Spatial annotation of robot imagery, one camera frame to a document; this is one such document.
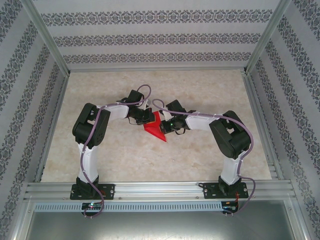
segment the beige floor surface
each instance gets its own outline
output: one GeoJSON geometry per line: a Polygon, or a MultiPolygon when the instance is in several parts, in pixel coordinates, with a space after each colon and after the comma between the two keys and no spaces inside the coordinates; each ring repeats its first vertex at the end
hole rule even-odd
{"type": "MultiPolygon", "coordinates": [[[[152,87],[151,99],[160,98],[166,104],[178,99],[187,111],[235,111],[255,141],[241,174],[256,180],[271,179],[240,71],[202,70],[71,73],[42,182],[76,180],[80,157],[72,127],[86,103],[113,103],[142,84],[152,87]]],[[[211,132],[172,132],[166,138],[163,142],[143,126],[130,125],[128,119],[109,122],[98,150],[100,182],[218,180],[224,156],[211,132]]]]}

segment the red object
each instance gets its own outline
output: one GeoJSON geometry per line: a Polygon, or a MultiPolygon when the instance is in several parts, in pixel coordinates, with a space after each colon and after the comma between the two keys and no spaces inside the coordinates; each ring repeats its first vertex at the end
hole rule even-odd
{"type": "Polygon", "coordinates": [[[154,113],[155,121],[143,124],[144,130],[153,136],[167,142],[165,134],[160,130],[161,119],[158,111],[154,113]]]}

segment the black bracket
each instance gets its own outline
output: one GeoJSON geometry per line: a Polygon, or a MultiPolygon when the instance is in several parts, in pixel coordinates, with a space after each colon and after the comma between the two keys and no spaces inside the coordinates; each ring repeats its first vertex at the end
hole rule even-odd
{"type": "Polygon", "coordinates": [[[218,182],[199,183],[198,186],[203,189],[204,199],[247,199],[249,197],[247,185],[240,182],[237,188],[229,191],[226,195],[220,190],[218,182]]]}
{"type": "MultiPolygon", "coordinates": [[[[99,179],[96,179],[93,184],[99,189],[103,195],[104,200],[113,200],[115,196],[115,184],[101,184],[98,183],[99,179]]],[[[97,191],[89,184],[76,178],[76,184],[72,185],[71,200],[100,200],[101,197],[97,191]]]]}

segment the enclosure wall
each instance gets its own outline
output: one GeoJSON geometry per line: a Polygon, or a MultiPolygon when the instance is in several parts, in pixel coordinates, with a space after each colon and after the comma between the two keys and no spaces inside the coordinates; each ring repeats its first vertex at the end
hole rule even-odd
{"type": "Polygon", "coordinates": [[[0,3],[0,239],[5,239],[48,141],[64,74],[22,4],[0,3]]]}
{"type": "Polygon", "coordinates": [[[294,0],[251,72],[283,175],[320,238],[320,1],[294,0]]]}
{"type": "Polygon", "coordinates": [[[245,67],[279,0],[36,0],[71,71],[245,67]]]}

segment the robotic arm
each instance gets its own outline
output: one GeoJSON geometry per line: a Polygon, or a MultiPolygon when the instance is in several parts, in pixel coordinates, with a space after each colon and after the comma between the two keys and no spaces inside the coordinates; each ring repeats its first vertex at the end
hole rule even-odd
{"type": "MultiPolygon", "coordinates": [[[[178,100],[166,105],[169,111],[186,113],[178,100]]],[[[164,134],[175,131],[183,134],[186,130],[204,130],[212,132],[220,151],[224,155],[224,163],[221,175],[218,179],[219,189],[227,196],[234,192],[241,182],[238,175],[238,167],[241,157],[248,151],[251,140],[247,132],[238,124],[221,117],[209,117],[201,115],[182,115],[162,111],[165,120],[161,122],[160,128],[164,134]]],[[[234,111],[227,111],[225,117],[242,121],[234,111]]]]}
{"type": "MultiPolygon", "coordinates": [[[[118,101],[119,103],[136,103],[144,99],[144,95],[136,90],[132,90],[128,97],[118,101]]],[[[97,171],[98,161],[98,145],[103,141],[107,130],[108,122],[116,119],[133,118],[137,125],[143,125],[155,121],[155,115],[152,109],[148,108],[150,100],[146,99],[140,105],[112,105],[105,107],[99,116],[94,134],[87,146],[85,147],[82,164],[90,182],[97,188],[99,185],[99,175],[97,171]]],[[[96,120],[99,106],[87,103],[76,123],[73,126],[72,134],[75,136],[75,141],[78,143],[80,155],[83,153],[83,147],[93,129],[93,121],[96,120]]],[[[76,188],[79,196],[84,196],[87,199],[92,199],[97,196],[90,185],[83,171],[80,169],[79,175],[76,178],[76,188]]]]}

